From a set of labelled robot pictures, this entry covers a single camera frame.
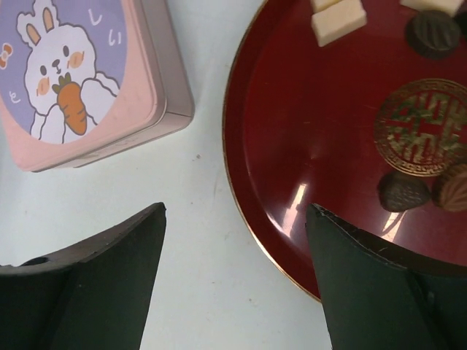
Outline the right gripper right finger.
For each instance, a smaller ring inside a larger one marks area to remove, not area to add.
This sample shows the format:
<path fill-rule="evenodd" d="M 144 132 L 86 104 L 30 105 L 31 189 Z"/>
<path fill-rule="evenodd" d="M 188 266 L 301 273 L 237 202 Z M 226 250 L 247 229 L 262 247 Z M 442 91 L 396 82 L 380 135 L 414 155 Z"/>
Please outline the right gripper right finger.
<path fill-rule="evenodd" d="M 332 349 L 465 349 L 466 267 L 362 230 L 317 204 L 306 235 Z"/>

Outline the silver tin lid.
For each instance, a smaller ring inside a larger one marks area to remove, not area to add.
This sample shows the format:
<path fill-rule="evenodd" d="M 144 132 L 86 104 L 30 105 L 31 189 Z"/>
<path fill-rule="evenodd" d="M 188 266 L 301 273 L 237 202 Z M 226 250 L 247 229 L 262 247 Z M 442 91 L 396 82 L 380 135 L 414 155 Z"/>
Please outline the silver tin lid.
<path fill-rule="evenodd" d="M 165 111 L 141 1 L 1 3 L 1 121 L 20 169 L 133 147 Z"/>

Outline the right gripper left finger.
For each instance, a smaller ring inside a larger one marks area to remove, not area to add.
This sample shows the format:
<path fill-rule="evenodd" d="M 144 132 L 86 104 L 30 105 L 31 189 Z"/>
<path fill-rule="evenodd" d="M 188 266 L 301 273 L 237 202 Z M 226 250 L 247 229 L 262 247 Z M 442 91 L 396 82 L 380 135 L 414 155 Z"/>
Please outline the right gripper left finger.
<path fill-rule="evenodd" d="M 166 232 L 154 203 L 22 265 L 1 267 L 3 349 L 138 349 Z"/>

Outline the red round plate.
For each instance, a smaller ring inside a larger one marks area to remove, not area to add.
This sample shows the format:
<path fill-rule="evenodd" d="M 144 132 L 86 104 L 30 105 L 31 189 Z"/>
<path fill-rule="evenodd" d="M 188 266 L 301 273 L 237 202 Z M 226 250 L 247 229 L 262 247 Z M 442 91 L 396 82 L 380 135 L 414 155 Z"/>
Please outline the red round plate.
<path fill-rule="evenodd" d="M 368 22 L 319 47 L 309 1 L 265 1 L 236 54 L 225 95 L 223 143 L 239 210 L 269 259 L 319 297 L 306 208 L 418 254 L 466 264 L 466 213 L 432 201 L 384 210 L 377 186 L 398 171 L 430 189 L 466 161 L 466 3 L 447 13 L 456 50 L 424 58 L 406 42 L 418 13 L 403 1 L 365 1 Z"/>

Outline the pink chocolate tin box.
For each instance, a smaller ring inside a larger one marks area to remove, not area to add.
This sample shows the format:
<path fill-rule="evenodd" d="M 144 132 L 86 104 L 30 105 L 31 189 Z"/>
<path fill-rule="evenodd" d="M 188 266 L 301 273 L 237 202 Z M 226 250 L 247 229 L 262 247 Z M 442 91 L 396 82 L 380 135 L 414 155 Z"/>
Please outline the pink chocolate tin box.
<path fill-rule="evenodd" d="M 124 1 L 129 30 L 123 83 L 89 136 L 70 144 L 31 142 L 25 171 L 79 168 L 186 128 L 195 112 L 166 1 Z"/>

